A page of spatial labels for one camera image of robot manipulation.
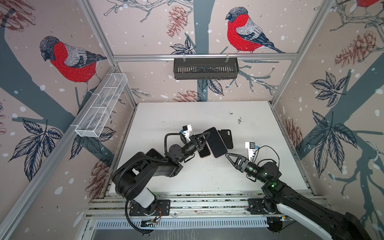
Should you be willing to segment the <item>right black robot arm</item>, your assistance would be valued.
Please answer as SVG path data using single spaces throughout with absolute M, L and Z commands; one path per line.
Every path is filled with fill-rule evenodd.
M 349 212 L 341 214 L 323 207 L 282 182 L 276 161 L 266 159 L 267 162 L 260 166 L 242 155 L 226 153 L 225 156 L 236 170 L 246 173 L 249 180 L 264 184 L 262 191 L 266 212 L 286 215 L 323 240 L 371 239 L 355 215 Z

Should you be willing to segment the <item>black phone near left arm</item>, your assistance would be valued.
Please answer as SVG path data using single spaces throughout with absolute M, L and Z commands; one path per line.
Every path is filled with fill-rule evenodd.
M 160 154 L 158 151 L 156 151 L 155 149 L 150 149 L 146 153 L 146 156 L 151 157 L 151 158 L 155 158 L 158 160 L 162 160 L 164 158 L 164 156 L 162 154 Z

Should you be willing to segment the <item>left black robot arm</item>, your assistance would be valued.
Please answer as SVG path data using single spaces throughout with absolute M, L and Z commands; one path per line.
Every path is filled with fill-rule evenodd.
M 147 188 L 152 177 L 172 178 L 178 175 L 183 168 L 182 163 L 190 161 L 197 151 L 203 150 L 210 136 L 209 132 L 189 138 L 182 132 L 166 134 L 164 155 L 155 149 L 150 149 L 146 154 L 138 152 L 113 173 L 116 193 L 145 209 L 153 207 L 157 198 Z

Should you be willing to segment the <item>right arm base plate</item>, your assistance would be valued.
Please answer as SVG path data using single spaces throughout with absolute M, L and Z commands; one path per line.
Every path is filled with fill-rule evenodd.
M 252 215 L 279 215 L 287 216 L 278 211 L 277 204 L 280 204 L 278 199 L 269 198 L 251 198 L 248 199 L 247 211 Z

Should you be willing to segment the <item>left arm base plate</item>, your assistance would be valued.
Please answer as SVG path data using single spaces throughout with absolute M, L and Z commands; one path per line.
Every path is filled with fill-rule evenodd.
M 139 203 L 132 202 L 129 210 L 130 217 L 159 217 L 169 216 L 171 208 L 170 200 L 155 200 L 149 207 L 143 208 Z

